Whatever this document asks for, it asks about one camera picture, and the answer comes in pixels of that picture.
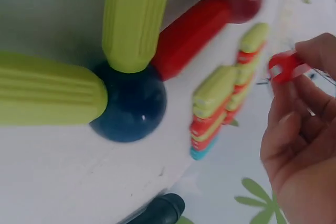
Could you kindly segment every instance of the green plastic piece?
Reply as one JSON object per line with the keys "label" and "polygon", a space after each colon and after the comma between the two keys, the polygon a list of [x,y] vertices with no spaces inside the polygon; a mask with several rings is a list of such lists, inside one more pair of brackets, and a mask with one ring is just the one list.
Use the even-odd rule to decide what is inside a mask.
{"label": "green plastic piece", "polygon": [[192,134],[191,137],[195,141],[198,141],[198,142],[204,142],[204,141],[206,141],[216,131],[216,129],[218,129],[218,127],[222,124],[222,122],[224,121],[225,117],[226,117],[226,112],[223,112],[218,117],[218,119],[213,123],[213,125],[211,125],[210,128],[202,136],[197,137],[194,134]]}
{"label": "green plastic piece", "polygon": [[0,52],[0,125],[87,124],[106,106],[106,88],[90,70]]}
{"label": "green plastic piece", "polygon": [[250,224],[269,224],[273,214],[277,219],[277,224],[286,224],[286,220],[278,205],[278,199],[275,193],[272,195],[272,199],[268,196],[265,190],[254,180],[250,178],[244,178],[242,185],[258,199],[237,196],[235,200],[243,205],[250,207],[259,207],[262,210],[253,217]]}
{"label": "green plastic piece", "polygon": [[238,93],[238,94],[233,94],[231,96],[230,103],[227,105],[226,110],[228,111],[235,111],[239,108],[239,106],[243,103],[245,98],[247,97],[248,92],[251,89],[251,85],[246,87],[244,91]]}
{"label": "green plastic piece", "polygon": [[181,216],[181,218],[176,224],[194,224],[194,223],[191,220]]}
{"label": "green plastic piece", "polygon": [[232,123],[230,124],[231,126],[234,126],[234,127],[239,127],[239,123],[237,120],[233,120]]}
{"label": "green plastic piece", "polygon": [[234,66],[218,67],[194,93],[195,115],[200,118],[211,116],[232,94],[237,74]]}
{"label": "green plastic piece", "polygon": [[238,78],[236,85],[244,85],[250,80],[252,75],[256,72],[258,65],[260,64],[260,55],[256,55],[254,60],[248,64],[237,64]]}
{"label": "green plastic piece", "polygon": [[311,0],[301,0],[305,4],[311,4]]}
{"label": "green plastic piece", "polygon": [[260,46],[265,42],[269,33],[267,23],[256,23],[247,33],[244,34],[240,41],[240,50],[251,54],[258,51]]}
{"label": "green plastic piece", "polygon": [[155,55],[167,0],[106,0],[103,50],[124,73],[147,67]]}

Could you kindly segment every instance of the green magnetic stick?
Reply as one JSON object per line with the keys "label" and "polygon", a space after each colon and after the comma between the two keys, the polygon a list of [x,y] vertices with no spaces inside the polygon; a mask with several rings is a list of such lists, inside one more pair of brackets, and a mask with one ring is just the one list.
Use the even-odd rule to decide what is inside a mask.
{"label": "green magnetic stick", "polygon": [[102,47],[110,66],[140,72],[155,55],[167,0],[106,0]]}
{"label": "green magnetic stick", "polygon": [[266,41],[269,33],[269,25],[267,23],[256,23],[242,37],[239,49],[242,52],[252,54],[260,48]]}
{"label": "green magnetic stick", "polygon": [[0,52],[0,125],[87,124],[106,106],[106,88],[90,70]]}

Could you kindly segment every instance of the finger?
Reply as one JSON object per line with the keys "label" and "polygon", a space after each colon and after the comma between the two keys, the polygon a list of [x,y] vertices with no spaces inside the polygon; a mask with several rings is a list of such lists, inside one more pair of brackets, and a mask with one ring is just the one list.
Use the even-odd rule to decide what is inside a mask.
{"label": "finger", "polygon": [[313,68],[330,74],[336,80],[336,37],[325,33],[295,45],[299,57]]}
{"label": "finger", "polygon": [[271,183],[284,164],[294,157],[295,154],[290,145],[298,139],[300,128],[300,115],[297,112],[291,112],[273,129],[266,130],[262,138],[260,158]]}
{"label": "finger", "polygon": [[268,113],[269,128],[277,125],[281,118],[289,114],[292,110],[289,84],[277,84],[272,82],[272,88],[274,99]]}
{"label": "finger", "polygon": [[294,79],[297,94],[314,114],[323,121],[331,122],[336,117],[336,99],[318,88],[306,76]]}
{"label": "finger", "polygon": [[318,116],[311,116],[302,122],[300,133],[308,143],[311,143],[321,134],[325,127],[326,124]]}

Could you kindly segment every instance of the toy structure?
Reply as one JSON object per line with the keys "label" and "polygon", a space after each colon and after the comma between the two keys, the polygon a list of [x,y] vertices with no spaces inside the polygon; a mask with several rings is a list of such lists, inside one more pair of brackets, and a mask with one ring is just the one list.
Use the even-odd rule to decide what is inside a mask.
{"label": "toy structure", "polygon": [[[5,116],[0,124],[90,123],[98,134],[118,142],[137,141],[153,132],[166,109],[163,81],[178,76],[227,23],[253,18],[262,3],[201,0],[160,33],[166,1],[106,0],[102,49],[107,60],[93,72],[1,52],[0,114]],[[256,32],[251,33],[247,41]],[[247,52],[242,50],[250,55],[246,62],[239,60],[241,71],[245,72],[245,63],[255,67],[261,41],[258,38],[257,48],[253,44]],[[242,75],[239,68],[220,67],[194,100],[192,134],[197,151],[202,151],[198,156],[209,150],[223,121],[240,108],[252,73]]]}
{"label": "toy structure", "polygon": [[310,70],[310,67],[298,57],[297,52],[287,51],[274,55],[268,63],[271,80],[285,83]]}
{"label": "toy structure", "polygon": [[[240,41],[238,63],[218,67],[195,91],[193,123],[190,127],[195,160],[202,159],[218,140],[222,125],[231,124],[241,110],[260,62],[269,26],[255,24]],[[244,53],[247,60],[242,60]]]}

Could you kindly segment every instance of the white table surface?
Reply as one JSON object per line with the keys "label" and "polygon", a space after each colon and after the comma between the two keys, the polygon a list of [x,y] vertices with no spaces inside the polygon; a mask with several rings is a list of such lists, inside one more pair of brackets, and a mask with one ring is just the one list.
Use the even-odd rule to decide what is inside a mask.
{"label": "white table surface", "polygon": [[[163,27],[198,0],[169,0]],[[99,55],[104,0],[0,0],[0,48],[92,67]],[[167,113],[133,144],[89,126],[0,129],[0,223],[114,224],[171,187],[192,164],[191,97],[255,22],[274,24],[280,0],[265,0],[247,24],[228,25],[165,85]]]}

